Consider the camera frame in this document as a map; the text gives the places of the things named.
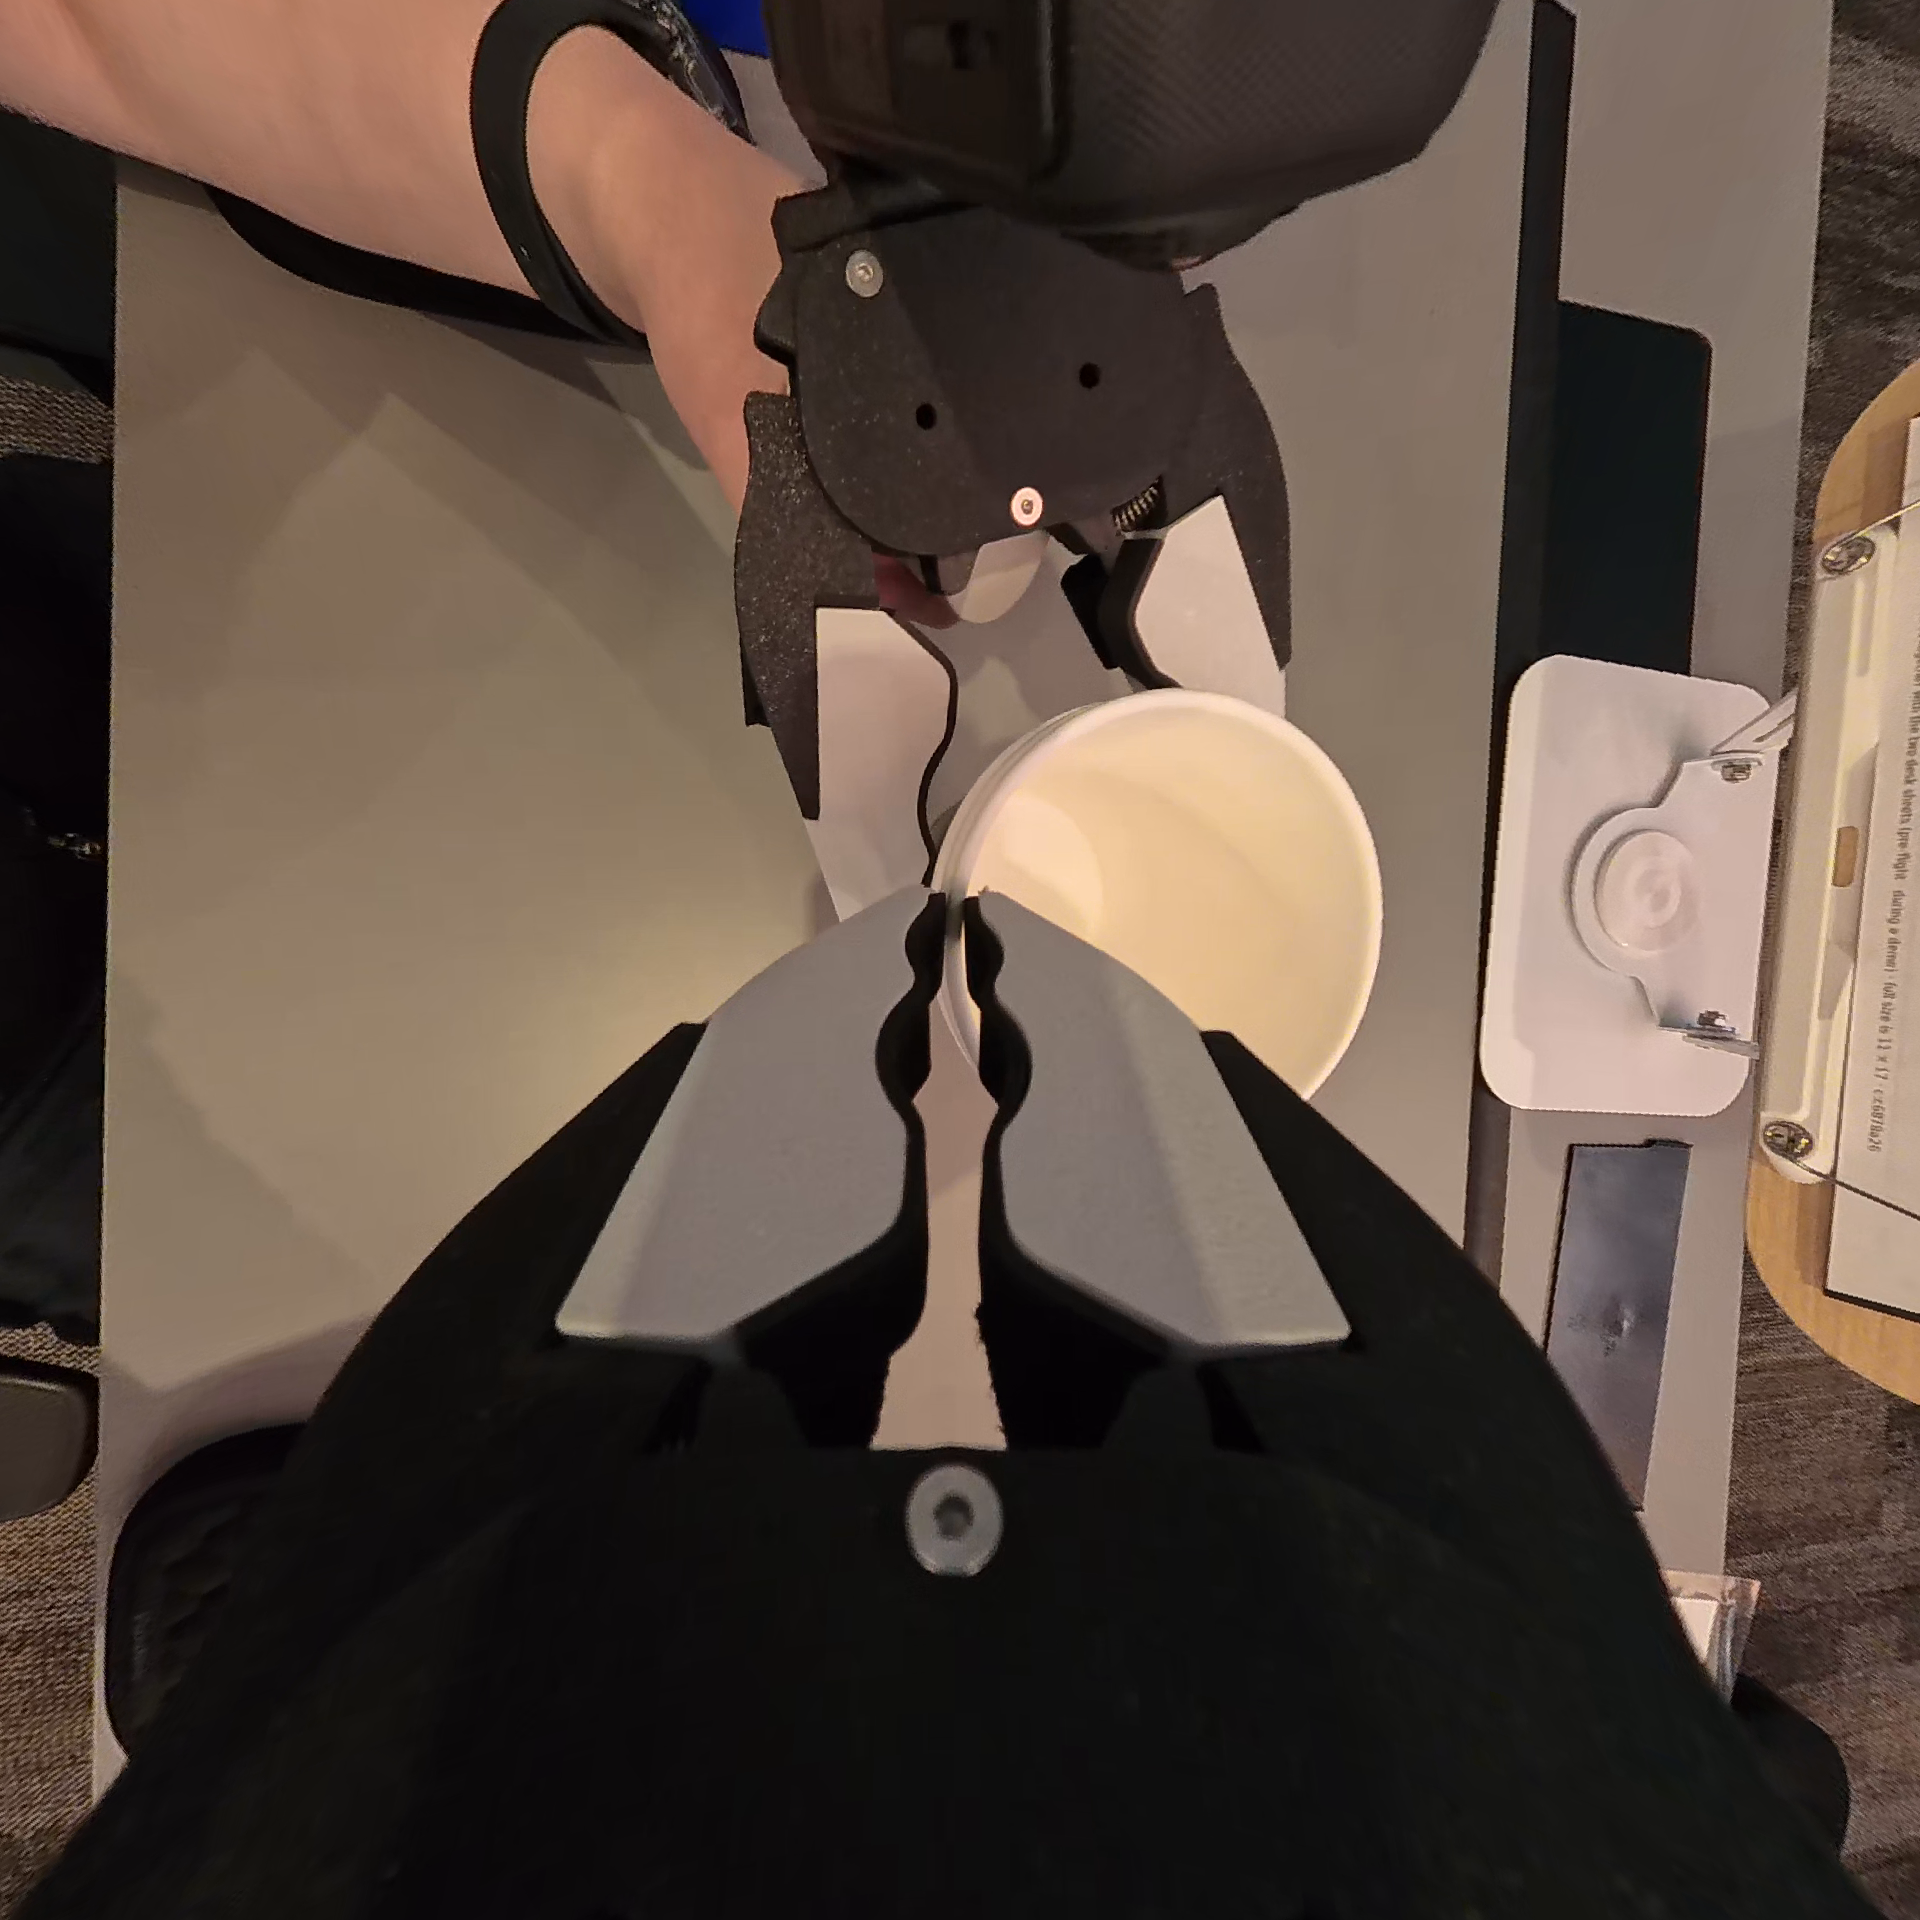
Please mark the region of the white clipboard stand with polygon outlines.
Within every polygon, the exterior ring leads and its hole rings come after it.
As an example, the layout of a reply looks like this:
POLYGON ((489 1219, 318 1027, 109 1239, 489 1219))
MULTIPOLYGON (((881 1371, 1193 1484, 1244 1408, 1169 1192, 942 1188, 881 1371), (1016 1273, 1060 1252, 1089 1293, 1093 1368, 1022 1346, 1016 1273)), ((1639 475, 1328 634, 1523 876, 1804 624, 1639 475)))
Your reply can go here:
POLYGON ((1509 1109, 1712 1119, 1759 1055, 1795 698, 1629 664, 1527 668, 1503 735, 1479 1072, 1509 1109))

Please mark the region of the laminated paper sheet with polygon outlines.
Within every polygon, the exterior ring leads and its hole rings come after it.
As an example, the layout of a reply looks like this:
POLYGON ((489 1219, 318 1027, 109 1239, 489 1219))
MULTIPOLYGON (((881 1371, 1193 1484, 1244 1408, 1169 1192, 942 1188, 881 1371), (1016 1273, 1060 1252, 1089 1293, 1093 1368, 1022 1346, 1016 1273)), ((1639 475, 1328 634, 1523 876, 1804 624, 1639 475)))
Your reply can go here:
POLYGON ((1717 1691, 1733 1698, 1759 1581, 1750 1575, 1663 1570, 1670 1607, 1717 1691))

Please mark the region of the person's left hand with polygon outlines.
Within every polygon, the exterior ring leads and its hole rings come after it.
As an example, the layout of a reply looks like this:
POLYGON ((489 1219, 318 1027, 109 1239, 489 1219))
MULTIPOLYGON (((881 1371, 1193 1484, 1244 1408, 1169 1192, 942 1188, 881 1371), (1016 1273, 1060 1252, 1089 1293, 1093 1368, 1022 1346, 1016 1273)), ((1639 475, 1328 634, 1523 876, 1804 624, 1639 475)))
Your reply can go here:
POLYGON ((785 392, 757 317, 780 275, 772 216, 799 180, 598 31, 563 37, 541 59, 526 135, 549 229, 598 301, 645 336, 737 509, 748 397, 785 392))

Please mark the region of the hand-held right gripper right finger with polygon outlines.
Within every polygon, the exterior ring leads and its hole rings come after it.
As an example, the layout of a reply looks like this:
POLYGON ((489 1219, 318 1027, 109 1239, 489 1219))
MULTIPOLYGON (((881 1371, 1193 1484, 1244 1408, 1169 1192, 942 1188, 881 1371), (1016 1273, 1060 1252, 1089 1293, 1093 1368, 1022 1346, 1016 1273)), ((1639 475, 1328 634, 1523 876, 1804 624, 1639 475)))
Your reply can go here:
POLYGON ((1097 1449, 1140 1381, 1332 1354, 1352 1325, 1204 1036, 1000 893, 965 907, 975 1323, 1011 1451, 1097 1449))

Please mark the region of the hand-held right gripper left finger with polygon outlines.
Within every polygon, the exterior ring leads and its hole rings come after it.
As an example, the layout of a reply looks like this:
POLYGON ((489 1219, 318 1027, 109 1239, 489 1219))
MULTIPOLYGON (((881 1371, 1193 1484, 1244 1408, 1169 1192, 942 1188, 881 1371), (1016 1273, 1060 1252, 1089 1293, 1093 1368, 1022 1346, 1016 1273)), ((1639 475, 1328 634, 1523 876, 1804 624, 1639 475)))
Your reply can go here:
POLYGON ((928 1293, 918 1093, 943 943, 945 901, 907 888, 710 1016, 563 1337, 757 1371, 813 1448, 872 1445, 928 1293))

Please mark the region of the black wristwatch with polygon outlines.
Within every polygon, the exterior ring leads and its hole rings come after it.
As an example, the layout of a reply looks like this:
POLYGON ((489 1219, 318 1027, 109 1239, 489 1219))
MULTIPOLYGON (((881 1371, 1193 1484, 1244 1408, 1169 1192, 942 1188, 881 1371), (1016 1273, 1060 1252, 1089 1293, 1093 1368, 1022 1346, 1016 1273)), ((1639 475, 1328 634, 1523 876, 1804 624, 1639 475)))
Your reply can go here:
POLYGON ((475 44, 469 87, 471 146, 497 234, 533 299, 576 336, 648 355, 577 275, 544 218, 527 159, 527 109, 545 55, 574 32, 608 32, 716 123, 749 139, 749 117, 719 44, 672 2, 503 2, 475 44))

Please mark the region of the wooden instruction clipboard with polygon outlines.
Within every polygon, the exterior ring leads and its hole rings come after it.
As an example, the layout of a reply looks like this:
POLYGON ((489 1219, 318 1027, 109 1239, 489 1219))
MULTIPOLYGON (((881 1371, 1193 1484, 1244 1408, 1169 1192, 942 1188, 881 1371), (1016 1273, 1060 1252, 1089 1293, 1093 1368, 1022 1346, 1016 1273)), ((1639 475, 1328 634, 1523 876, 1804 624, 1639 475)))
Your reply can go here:
MULTIPOLYGON (((1815 495, 1806 541, 1811 571, 1832 541, 1896 508, 1905 427, 1916 411, 1917 363, 1908 363, 1841 434, 1815 495)), ((1759 1284, 1813 1348, 1912 1408, 1916 1323, 1827 1293, 1830 1231, 1832 1203, 1822 1188, 1784 1177, 1756 1146, 1747 1173, 1743 1241, 1759 1284)))

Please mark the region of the person's left forearm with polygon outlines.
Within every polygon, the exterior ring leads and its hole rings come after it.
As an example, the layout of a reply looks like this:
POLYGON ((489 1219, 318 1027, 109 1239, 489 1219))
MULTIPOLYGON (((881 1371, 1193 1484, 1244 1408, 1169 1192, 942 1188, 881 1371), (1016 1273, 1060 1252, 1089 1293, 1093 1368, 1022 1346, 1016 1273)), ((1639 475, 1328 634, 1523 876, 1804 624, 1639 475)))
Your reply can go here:
POLYGON ((471 133, 487 2, 4 2, 4 107, 365 255, 526 296, 471 133))

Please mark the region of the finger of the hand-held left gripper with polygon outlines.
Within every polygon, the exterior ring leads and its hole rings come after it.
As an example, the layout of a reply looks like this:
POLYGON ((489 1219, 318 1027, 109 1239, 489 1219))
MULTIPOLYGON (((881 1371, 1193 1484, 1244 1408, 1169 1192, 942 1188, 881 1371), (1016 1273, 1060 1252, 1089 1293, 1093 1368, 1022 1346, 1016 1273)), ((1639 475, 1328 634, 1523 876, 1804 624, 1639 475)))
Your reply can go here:
POLYGON ((1267 628, 1224 501, 1124 538, 1109 560, 1073 560, 1064 601, 1095 659, 1134 689, 1287 707, 1287 644, 1267 628))
POLYGON ((952 665, 918 628, 884 611, 817 611, 817 866, 836 920, 926 883, 928 792, 952 717, 952 665))

